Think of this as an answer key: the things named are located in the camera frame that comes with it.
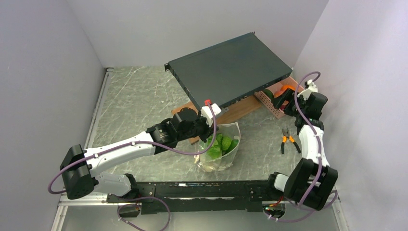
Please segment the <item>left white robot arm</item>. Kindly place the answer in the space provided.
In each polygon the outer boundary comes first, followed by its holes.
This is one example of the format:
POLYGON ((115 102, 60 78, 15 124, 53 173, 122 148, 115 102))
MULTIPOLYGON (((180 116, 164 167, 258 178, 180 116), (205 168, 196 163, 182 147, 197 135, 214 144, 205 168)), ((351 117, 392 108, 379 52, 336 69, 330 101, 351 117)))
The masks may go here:
POLYGON ((61 165, 67 198, 75 200, 90 193, 109 193, 126 202, 134 201, 140 191, 131 174, 108 174, 106 170, 130 160, 151 156, 164 151, 187 155, 176 150, 180 141, 199 137, 207 138, 217 131, 216 117, 221 114, 217 104, 204 106, 200 112, 182 108, 172 118, 155 124, 146 131, 110 145, 83 149, 81 145, 69 148, 61 165))

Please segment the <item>clear zip top bag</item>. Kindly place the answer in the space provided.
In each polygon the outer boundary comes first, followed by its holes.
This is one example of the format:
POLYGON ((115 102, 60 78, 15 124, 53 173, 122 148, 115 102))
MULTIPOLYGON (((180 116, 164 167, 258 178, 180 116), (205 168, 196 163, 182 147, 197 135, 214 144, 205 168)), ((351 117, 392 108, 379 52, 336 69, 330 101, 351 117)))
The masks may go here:
POLYGON ((237 122, 218 125, 214 144, 204 154, 196 155, 194 163, 204 172, 226 170, 233 164, 240 141, 237 122))

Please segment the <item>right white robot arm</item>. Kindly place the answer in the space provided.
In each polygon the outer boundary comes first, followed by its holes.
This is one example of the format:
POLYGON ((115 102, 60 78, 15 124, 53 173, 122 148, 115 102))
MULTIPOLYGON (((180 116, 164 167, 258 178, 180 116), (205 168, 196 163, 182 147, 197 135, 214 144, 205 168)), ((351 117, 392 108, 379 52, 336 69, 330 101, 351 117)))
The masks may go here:
POLYGON ((271 200, 284 196, 297 204, 322 210, 338 179, 337 170, 330 167, 325 157, 322 138, 324 125, 319 119, 327 97, 318 92, 308 96, 295 94, 291 88, 278 97, 274 97, 269 90, 263 90, 263 93, 275 108, 287 102, 284 113, 296 118, 294 124, 300 144, 295 147, 302 155, 289 176, 279 172, 269 176, 265 186, 266 196, 271 200))

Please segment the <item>red orange fake peach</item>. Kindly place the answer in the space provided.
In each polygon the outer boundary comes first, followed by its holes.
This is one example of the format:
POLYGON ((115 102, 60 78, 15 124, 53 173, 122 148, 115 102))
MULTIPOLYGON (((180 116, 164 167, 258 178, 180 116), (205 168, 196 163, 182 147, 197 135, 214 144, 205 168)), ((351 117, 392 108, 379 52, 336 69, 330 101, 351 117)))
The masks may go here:
POLYGON ((276 92, 274 93, 274 98, 280 97, 283 93, 284 93, 283 90, 278 90, 278 91, 276 91, 276 92))

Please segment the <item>orange fake fruit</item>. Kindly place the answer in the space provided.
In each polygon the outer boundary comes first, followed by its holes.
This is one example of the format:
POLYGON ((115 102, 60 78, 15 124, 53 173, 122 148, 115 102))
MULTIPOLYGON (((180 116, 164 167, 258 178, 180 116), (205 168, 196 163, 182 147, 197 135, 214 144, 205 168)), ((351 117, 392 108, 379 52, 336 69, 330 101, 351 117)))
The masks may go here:
POLYGON ((283 86, 281 87, 281 91, 283 91, 283 92, 285 92, 287 89, 291 89, 291 90, 293 90, 293 91, 296 90, 296 88, 295 88, 294 86, 292 86, 292 85, 287 85, 287 84, 285 84, 285 85, 283 85, 283 86))

